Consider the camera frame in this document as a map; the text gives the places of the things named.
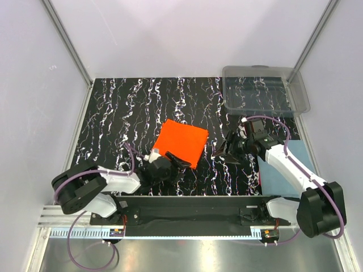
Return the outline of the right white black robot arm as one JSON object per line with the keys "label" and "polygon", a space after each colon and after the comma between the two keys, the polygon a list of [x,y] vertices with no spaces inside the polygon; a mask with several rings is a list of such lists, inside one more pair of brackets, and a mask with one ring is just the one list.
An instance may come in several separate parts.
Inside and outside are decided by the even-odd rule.
{"label": "right white black robot arm", "polygon": [[230,131],[214,152],[227,163],[241,164],[248,154],[277,170],[298,193],[298,200],[275,197],[258,209],[258,219],[271,224],[283,219],[297,224],[309,238],[324,235],[342,237],[347,223],[343,188],[336,181],[327,182],[309,170],[288,148],[288,140],[270,135],[264,126],[265,116],[242,119],[245,136]]}

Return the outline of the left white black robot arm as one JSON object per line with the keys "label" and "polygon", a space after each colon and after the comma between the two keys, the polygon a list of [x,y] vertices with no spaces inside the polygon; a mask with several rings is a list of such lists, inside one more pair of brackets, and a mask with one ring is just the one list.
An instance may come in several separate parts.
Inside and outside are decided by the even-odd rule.
{"label": "left white black robot arm", "polygon": [[144,194],[159,184],[177,182],[192,166],[169,151],[161,155],[157,149],[143,158],[146,163],[130,171],[107,169],[90,160],[76,165],[52,180],[54,201],[65,215],[88,211],[117,224],[123,207],[111,192]]}

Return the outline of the orange t shirt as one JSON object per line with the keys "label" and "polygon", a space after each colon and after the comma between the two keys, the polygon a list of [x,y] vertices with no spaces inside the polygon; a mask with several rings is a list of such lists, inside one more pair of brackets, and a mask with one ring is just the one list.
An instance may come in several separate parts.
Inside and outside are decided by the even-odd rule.
{"label": "orange t shirt", "polygon": [[153,148],[158,149],[159,154],[163,156],[170,152],[179,159],[189,162],[192,169],[196,169],[208,135],[206,129],[167,119]]}

